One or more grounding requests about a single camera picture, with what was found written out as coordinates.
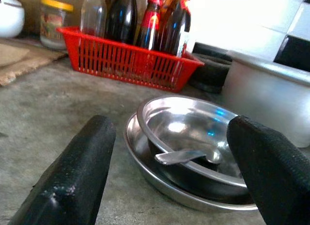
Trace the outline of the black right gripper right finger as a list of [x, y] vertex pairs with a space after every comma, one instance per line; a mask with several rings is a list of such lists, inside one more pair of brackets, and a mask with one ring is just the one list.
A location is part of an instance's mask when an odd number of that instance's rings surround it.
[[310, 223], [310, 160], [282, 133], [246, 116], [233, 118], [227, 141], [268, 225]]

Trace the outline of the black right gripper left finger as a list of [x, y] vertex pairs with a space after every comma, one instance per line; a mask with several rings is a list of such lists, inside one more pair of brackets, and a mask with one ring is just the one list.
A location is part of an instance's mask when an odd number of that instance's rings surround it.
[[93, 116], [43, 172], [9, 224], [95, 224], [115, 138], [112, 121]]

